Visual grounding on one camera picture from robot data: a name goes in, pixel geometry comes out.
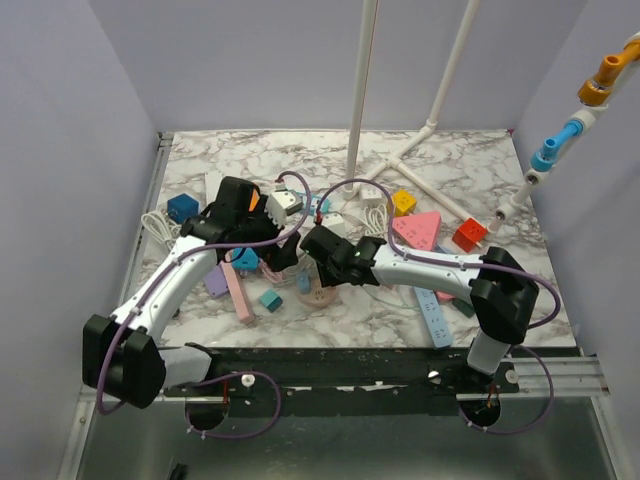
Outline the teal small plug adapter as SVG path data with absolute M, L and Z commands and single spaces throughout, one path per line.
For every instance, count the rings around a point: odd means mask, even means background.
M 269 312 L 277 311 L 283 304 L 281 296 L 273 289 L 266 290 L 259 298 L 261 305 Z

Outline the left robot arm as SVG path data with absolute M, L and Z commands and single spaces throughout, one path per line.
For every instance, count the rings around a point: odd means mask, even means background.
M 141 289 L 107 316 L 92 315 L 82 333 L 82 381 L 96 391 L 96 408 L 112 413 L 104 398 L 143 409 L 166 389 L 190 385 L 214 393 L 222 380 L 207 350 L 195 344 L 162 349 L 159 342 L 182 303 L 236 249 L 253 250 L 269 268 L 298 261 L 300 235 L 285 227 L 306 214 L 311 196 L 290 191 L 281 173 L 269 193 L 253 182 L 226 176 L 214 202 L 184 220 L 164 261 Z

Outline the pink triangular socket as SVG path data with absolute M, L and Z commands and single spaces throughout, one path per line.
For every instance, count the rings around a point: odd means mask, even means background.
M 392 222 L 393 232 L 410 248 L 433 251 L 441 226 L 441 214 L 429 211 L 396 217 Z

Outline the blue small plug adapter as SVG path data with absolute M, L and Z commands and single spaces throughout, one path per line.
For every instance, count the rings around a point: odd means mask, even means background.
M 236 270 L 252 272 L 258 269 L 260 259 L 252 248 L 235 248 L 231 252 L 230 263 Z

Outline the light blue power strip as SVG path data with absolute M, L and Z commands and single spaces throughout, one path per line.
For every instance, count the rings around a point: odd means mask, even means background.
M 436 294 L 432 290 L 418 287 L 414 287 L 413 291 L 434 347 L 436 349 L 451 347 L 453 336 Z

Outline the purple power strip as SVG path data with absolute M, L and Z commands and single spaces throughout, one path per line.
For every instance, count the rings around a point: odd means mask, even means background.
M 228 283 L 220 265 L 213 268 L 203 279 L 204 287 L 209 295 L 218 299 L 229 293 Z

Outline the red cube socket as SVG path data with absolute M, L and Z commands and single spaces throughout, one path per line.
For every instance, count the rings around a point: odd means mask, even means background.
M 465 253 L 474 250 L 488 235 L 489 231 L 474 218 L 465 220 L 452 236 L 452 241 Z

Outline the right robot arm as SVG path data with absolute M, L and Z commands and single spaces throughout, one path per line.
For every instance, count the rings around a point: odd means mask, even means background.
M 539 295 L 533 277 L 500 247 L 483 255 L 447 255 L 369 236 L 353 244 L 321 225 L 300 247 L 315 261 L 323 286 L 403 285 L 471 303 L 480 331 L 459 371 L 462 384 L 474 392 L 494 383 L 509 349 L 524 341 Z

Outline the pink long power strip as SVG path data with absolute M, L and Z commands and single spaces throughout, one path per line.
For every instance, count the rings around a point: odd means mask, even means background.
M 255 320 L 241 277 L 230 263 L 220 264 L 239 322 L 249 325 Z

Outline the dark blue cube socket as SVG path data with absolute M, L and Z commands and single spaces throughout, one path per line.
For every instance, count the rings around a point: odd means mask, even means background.
M 186 193 L 179 194 L 167 200 L 167 215 L 177 224 L 199 212 L 199 203 Z

